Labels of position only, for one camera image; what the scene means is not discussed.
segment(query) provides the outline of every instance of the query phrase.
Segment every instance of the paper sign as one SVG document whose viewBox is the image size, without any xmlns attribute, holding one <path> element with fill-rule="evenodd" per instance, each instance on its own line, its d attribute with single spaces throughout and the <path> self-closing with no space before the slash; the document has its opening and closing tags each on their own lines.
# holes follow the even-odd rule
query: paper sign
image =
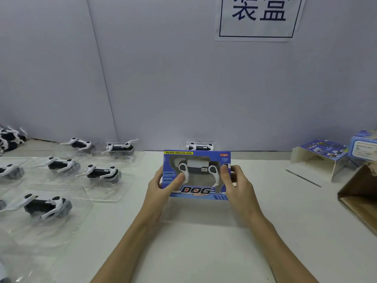
<svg viewBox="0 0 377 283">
<path fill-rule="evenodd" d="M 290 41 L 305 0 L 217 0 L 216 41 Z"/>
</svg>

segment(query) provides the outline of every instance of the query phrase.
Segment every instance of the brown cardboard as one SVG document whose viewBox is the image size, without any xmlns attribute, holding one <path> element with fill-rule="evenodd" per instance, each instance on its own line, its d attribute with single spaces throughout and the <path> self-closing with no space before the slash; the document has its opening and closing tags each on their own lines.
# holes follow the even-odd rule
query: brown cardboard
<svg viewBox="0 0 377 283">
<path fill-rule="evenodd" d="M 338 192 L 338 200 L 377 236 L 377 163 L 366 163 Z"/>
</svg>

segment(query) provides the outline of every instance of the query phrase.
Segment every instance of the toy box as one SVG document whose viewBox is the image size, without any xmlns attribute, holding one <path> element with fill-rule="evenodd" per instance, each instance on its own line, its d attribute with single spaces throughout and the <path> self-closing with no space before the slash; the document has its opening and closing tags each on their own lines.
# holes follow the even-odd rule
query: toy box
<svg viewBox="0 0 377 283">
<path fill-rule="evenodd" d="M 351 138 L 350 157 L 377 161 L 377 131 L 361 130 Z"/>
<path fill-rule="evenodd" d="M 224 164 L 230 173 L 229 151 L 165 150 L 162 188 L 183 173 L 185 181 L 179 190 L 171 193 L 171 197 L 228 200 L 220 177 L 220 167 Z"/>
<path fill-rule="evenodd" d="M 346 145 L 316 139 L 292 150 L 286 170 L 321 187 L 346 165 L 347 152 Z"/>
</svg>

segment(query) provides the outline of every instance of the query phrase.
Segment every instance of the hand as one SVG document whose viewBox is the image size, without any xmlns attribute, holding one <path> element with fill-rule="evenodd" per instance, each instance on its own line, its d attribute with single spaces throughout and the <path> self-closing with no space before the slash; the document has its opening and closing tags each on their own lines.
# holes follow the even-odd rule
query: hand
<svg viewBox="0 0 377 283">
<path fill-rule="evenodd" d="M 225 184 L 228 200 L 246 223 L 255 217 L 263 217 L 261 208 L 251 182 L 245 177 L 240 166 L 231 166 L 231 175 L 228 167 L 222 165 L 220 176 Z"/>
<path fill-rule="evenodd" d="M 149 182 L 143 206 L 138 214 L 138 217 L 145 220 L 150 228 L 158 223 L 164 206 L 169 199 L 170 193 L 179 189 L 185 180 L 184 174 L 180 173 L 170 183 L 170 185 L 168 185 L 165 189 L 161 189 L 160 180 L 162 176 L 163 166 L 161 166 L 153 179 Z"/>
</svg>

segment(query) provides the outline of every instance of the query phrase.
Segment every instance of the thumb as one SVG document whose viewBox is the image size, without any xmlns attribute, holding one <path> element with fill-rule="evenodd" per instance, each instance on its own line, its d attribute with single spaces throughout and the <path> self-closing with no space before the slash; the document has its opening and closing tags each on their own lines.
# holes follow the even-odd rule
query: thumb
<svg viewBox="0 0 377 283">
<path fill-rule="evenodd" d="M 185 180 L 185 175 L 180 173 L 165 189 L 171 193 L 173 190 L 177 190 Z"/>
<path fill-rule="evenodd" d="M 233 185 L 232 180 L 230 178 L 230 174 L 229 174 L 227 165 L 222 165 L 220 167 L 220 177 L 221 177 L 222 181 L 224 182 L 226 190 L 234 189 L 234 185 Z"/>
</svg>

